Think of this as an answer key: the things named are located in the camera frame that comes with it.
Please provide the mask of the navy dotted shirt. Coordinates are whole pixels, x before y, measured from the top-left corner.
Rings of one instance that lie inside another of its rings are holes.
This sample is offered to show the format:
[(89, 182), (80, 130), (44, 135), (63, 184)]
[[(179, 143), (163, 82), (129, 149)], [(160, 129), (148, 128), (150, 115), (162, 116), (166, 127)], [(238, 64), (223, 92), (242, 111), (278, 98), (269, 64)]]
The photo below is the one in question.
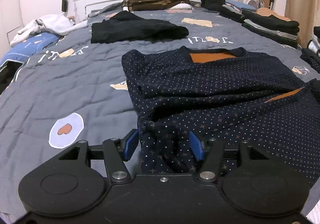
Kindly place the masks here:
[(143, 173), (195, 171), (190, 134), (235, 145), (248, 140), (319, 179), (319, 80), (303, 81), (277, 57), (244, 48), (121, 59), (138, 115)]

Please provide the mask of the far black folded clothes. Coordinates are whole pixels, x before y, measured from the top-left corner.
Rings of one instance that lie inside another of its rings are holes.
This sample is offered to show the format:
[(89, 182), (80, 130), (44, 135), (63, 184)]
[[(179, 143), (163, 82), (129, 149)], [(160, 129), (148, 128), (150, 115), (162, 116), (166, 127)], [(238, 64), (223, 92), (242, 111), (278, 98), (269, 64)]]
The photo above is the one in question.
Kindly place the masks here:
[(232, 0), (201, 0), (201, 7), (238, 23), (243, 23), (245, 19), (243, 11), (257, 12), (257, 8)]

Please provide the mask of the khaki folded clothes pile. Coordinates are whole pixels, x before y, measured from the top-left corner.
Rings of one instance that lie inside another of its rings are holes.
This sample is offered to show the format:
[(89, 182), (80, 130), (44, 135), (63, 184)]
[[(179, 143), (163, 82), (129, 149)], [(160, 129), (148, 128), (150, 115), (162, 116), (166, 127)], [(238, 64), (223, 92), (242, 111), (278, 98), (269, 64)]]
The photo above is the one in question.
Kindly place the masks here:
[(191, 4), (190, 0), (123, 0), (121, 6), (127, 7), (130, 12), (144, 10), (165, 10), (173, 6), (186, 3)]

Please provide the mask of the stack of folded dark clothes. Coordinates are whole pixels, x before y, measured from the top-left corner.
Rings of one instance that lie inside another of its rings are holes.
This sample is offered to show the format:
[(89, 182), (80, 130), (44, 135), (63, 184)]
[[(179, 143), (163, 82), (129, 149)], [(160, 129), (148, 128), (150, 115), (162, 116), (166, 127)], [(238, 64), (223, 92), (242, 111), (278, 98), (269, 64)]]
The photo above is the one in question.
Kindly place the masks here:
[(286, 21), (274, 15), (262, 16), (244, 10), (243, 27), (260, 36), (276, 41), (281, 45), (298, 46), (299, 22)]

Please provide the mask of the folded clothes stack near edge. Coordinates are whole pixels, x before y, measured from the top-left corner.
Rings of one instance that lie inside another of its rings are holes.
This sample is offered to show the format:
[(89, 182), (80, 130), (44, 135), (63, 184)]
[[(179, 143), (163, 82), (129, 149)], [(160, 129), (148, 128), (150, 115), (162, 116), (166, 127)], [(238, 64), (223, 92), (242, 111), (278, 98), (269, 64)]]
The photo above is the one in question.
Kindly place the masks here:
[(313, 27), (311, 40), (307, 47), (302, 49), (300, 58), (307, 62), (317, 73), (320, 73), (320, 26)]

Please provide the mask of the grey patterned quilt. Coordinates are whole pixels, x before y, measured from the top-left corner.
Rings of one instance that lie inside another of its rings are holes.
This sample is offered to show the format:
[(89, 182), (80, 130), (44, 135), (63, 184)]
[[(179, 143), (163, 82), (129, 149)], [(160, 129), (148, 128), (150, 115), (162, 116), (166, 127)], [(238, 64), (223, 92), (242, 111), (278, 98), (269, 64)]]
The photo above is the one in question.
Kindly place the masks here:
[[(29, 172), (74, 144), (100, 145), (138, 129), (121, 64), (129, 51), (148, 55), (181, 47), (194, 51), (244, 48), (277, 57), (303, 81), (319, 80), (319, 73), (300, 58), (298, 50), (220, 14), (205, 9), (133, 14), (183, 26), (189, 35), (158, 42), (91, 43), (92, 24), (109, 19), (99, 15), (87, 27), (29, 58), (1, 94), (1, 218), (5, 223), (25, 214), (18, 186)], [(141, 163), (139, 139), (129, 171), (142, 172)]]

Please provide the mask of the black garment on quilt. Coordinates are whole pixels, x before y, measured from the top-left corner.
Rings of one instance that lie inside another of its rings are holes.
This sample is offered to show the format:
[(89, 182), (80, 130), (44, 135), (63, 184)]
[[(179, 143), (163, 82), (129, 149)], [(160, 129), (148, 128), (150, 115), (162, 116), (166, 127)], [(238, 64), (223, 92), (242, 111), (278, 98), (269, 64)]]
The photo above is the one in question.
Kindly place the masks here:
[(115, 43), (121, 41), (168, 41), (187, 37), (189, 30), (169, 21), (144, 19), (122, 11), (108, 20), (92, 24), (91, 43)]

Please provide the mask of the white crumpled garment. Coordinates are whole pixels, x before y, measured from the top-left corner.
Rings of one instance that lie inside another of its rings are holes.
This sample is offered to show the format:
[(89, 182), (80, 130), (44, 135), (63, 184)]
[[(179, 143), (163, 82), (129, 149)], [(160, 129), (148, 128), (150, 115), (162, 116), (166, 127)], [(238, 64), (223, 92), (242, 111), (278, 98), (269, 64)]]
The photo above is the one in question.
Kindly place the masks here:
[(88, 21), (84, 20), (75, 23), (63, 14), (49, 14), (31, 20), (25, 27), (20, 29), (10, 42), (10, 47), (23, 42), (31, 36), (48, 32), (59, 36), (66, 36), (69, 33), (88, 26)]

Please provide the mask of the blue pillow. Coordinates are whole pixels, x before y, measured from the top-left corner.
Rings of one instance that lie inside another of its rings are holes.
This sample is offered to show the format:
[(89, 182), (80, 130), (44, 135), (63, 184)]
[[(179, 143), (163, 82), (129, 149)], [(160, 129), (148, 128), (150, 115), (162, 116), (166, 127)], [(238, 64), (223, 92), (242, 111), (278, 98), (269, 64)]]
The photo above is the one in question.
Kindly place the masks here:
[(1, 68), (5, 67), (8, 62), (23, 64), (32, 55), (42, 51), (48, 46), (55, 45), (59, 39), (59, 36), (47, 32), (32, 36), (12, 47), (1, 58)]

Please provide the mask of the small white fan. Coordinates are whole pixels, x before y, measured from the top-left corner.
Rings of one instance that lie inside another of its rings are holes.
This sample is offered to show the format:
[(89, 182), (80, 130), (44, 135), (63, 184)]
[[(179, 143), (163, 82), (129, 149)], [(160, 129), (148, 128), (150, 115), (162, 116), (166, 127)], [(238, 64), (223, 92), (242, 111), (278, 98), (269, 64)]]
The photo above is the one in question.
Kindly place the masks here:
[(253, 7), (254, 9), (264, 8), (265, 4), (263, 0), (244, 0), (244, 4)]

